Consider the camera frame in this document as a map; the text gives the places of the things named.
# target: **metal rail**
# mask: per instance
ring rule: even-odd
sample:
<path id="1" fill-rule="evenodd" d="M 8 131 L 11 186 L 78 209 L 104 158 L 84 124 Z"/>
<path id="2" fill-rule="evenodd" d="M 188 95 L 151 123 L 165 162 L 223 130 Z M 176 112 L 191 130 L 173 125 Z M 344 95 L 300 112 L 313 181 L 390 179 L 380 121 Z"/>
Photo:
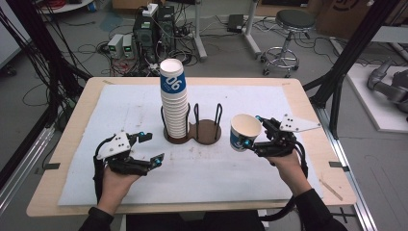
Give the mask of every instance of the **metal rail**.
<path id="1" fill-rule="evenodd" d="M 371 216 L 369 207 L 367 206 L 367 203 L 363 197 L 363 194 L 357 184 L 357 180 L 354 177 L 353 171 L 351 170 L 351 167 L 348 163 L 348 160 L 343 151 L 342 145 L 340 144 L 340 141 L 335 139 L 333 134 L 330 132 L 330 129 L 329 129 L 330 115 L 327 114 L 325 109 L 320 109 L 317 107 L 314 107 L 314 108 L 315 108 L 316 114 L 318 115 L 320 123 L 323 127 L 323 130 L 327 138 L 329 139 L 329 142 L 331 143 L 334 152 L 339 158 L 339 161 L 342 163 L 343 167 L 349 168 L 349 171 L 345 172 L 345 176 L 347 177 L 348 182 L 350 183 L 351 188 L 354 190 L 354 193 L 356 194 L 356 197 L 357 197 L 357 202 L 353 205 L 353 208 L 355 210 L 355 213 L 357 214 L 357 218 L 359 219 L 362 229 L 365 231 L 378 230 Z"/>
<path id="2" fill-rule="evenodd" d="M 19 166 L 0 192 L 0 217 L 3 215 L 15 194 L 24 183 L 47 144 L 51 141 L 51 138 L 54 136 L 54 131 L 54 127 L 44 128 L 42 130 L 25 158 L 20 162 Z"/>

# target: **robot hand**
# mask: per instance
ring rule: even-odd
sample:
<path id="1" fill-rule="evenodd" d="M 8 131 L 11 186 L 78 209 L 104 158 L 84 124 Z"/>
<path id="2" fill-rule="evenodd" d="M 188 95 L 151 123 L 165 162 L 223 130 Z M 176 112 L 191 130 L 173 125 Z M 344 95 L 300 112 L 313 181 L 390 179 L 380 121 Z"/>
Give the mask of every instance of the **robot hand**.
<path id="1" fill-rule="evenodd" d="M 112 171 L 121 174 L 147 175 L 147 172 L 162 165 L 165 154 L 162 153 L 147 161 L 134 160 L 130 156 L 131 148 L 139 138 L 139 142 L 149 141 L 152 134 L 143 132 L 129 135 L 125 132 L 118 133 L 111 138 L 102 141 L 96 149 L 96 159 L 103 160 Z M 106 144 L 99 154 L 100 147 Z"/>
<path id="2" fill-rule="evenodd" d="M 292 153 L 300 143 L 296 140 L 293 132 L 301 132 L 320 127 L 319 123 L 314 123 L 301 118 L 285 115 L 282 122 L 275 118 L 266 119 L 256 116 L 267 129 L 266 134 L 269 141 L 254 142 L 243 140 L 242 146 L 250 149 L 259 157 L 287 156 Z"/>

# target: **stool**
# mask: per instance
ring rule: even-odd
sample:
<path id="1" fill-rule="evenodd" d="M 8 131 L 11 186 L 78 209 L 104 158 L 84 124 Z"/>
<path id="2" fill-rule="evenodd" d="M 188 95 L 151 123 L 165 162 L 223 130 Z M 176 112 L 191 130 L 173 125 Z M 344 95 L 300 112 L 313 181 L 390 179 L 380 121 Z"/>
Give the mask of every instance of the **stool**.
<path id="1" fill-rule="evenodd" d="M 307 33 L 315 26 L 315 18 L 303 11 L 282 10 L 276 14 L 276 24 L 289 31 L 282 47 L 272 47 L 261 56 L 261 63 L 265 63 L 264 75 L 269 75 L 268 67 L 272 64 L 281 68 L 288 69 L 285 78 L 291 76 L 291 69 L 299 68 L 299 58 L 293 51 L 288 49 L 294 33 Z"/>

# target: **black stand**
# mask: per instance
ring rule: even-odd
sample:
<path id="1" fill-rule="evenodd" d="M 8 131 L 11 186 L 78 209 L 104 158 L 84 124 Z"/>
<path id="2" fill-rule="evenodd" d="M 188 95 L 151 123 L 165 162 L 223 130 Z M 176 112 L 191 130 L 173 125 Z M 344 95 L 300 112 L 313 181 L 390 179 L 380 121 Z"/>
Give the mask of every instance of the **black stand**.
<path id="1" fill-rule="evenodd" d="M 398 0 L 376 0 L 333 67 L 325 75 L 303 86 L 305 91 L 320 86 L 316 94 L 310 98 L 311 103 L 318 108 L 325 108 L 327 100 L 333 94 L 329 129 L 335 139 L 338 139 L 337 121 L 344 77 L 398 2 Z"/>
<path id="2" fill-rule="evenodd" d="M 204 145 L 211 145 L 216 143 L 221 138 L 221 128 L 219 127 L 219 121 L 221 120 L 222 115 L 222 106 L 221 104 L 217 104 L 217 111 L 216 111 L 216 118 L 215 120 L 210 119 L 199 119 L 199 110 L 198 104 L 194 105 L 194 117 L 195 117 L 195 124 L 189 123 L 189 113 L 190 113 L 190 103 L 189 109 L 187 110 L 187 114 L 185 117 L 186 121 L 186 136 L 183 138 L 175 139 L 168 134 L 167 125 L 165 121 L 165 114 L 163 111 L 163 107 L 161 109 L 162 114 L 162 121 L 163 125 L 165 126 L 164 135 L 167 141 L 174 143 L 174 144 L 182 144 L 190 139 L 195 139 L 198 143 Z"/>

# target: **sleeve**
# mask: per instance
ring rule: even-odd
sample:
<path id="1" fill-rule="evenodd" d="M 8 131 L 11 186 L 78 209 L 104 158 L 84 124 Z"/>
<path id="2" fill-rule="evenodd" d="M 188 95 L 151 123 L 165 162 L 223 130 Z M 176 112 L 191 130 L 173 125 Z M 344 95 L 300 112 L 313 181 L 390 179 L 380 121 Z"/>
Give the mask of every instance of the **sleeve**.
<path id="1" fill-rule="evenodd" d="M 345 231 L 347 230 L 330 211 L 314 189 L 311 189 L 294 199 L 300 217 L 308 231 Z"/>
<path id="2" fill-rule="evenodd" d="M 79 231 L 110 231 L 114 217 L 95 207 L 90 208 L 88 214 Z"/>

